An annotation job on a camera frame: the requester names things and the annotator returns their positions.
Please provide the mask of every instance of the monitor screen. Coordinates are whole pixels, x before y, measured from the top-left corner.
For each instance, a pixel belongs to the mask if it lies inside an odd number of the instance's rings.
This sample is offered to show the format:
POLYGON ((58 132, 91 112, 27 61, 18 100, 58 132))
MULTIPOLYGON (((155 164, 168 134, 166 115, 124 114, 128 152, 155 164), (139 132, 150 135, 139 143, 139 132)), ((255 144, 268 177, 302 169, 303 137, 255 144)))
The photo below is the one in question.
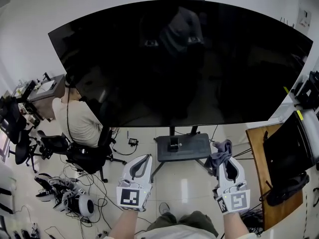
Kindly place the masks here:
POLYGON ((107 126, 268 120, 313 43, 263 14, 199 0, 121 5, 49 37, 82 100, 107 126))

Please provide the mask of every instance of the beige t-shirt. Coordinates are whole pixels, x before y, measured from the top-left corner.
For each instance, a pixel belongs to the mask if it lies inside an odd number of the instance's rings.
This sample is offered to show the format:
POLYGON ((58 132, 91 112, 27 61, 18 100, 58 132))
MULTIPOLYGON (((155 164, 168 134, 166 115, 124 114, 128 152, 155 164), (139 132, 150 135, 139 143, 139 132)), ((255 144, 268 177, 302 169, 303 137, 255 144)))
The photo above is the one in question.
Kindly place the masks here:
MULTIPOLYGON (((153 229, 151 231, 141 233, 136 236, 136 239, 216 239, 212 233, 185 225, 176 225, 166 228, 153 229)), ((244 235, 239 239, 255 239, 254 233, 244 235)))
POLYGON ((70 141, 74 139, 74 141, 78 144, 93 148, 98 147, 103 126, 100 124, 99 120, 95 117, 85 102, 76 100, 71 100, 69 102, 68 117, 69 129, 72 138, 69 135, 67 127, 67 104, 62 103, 60 98, 55 98, 52 101, 52 108, 55 118, 60 124, 62 132, 70 141))

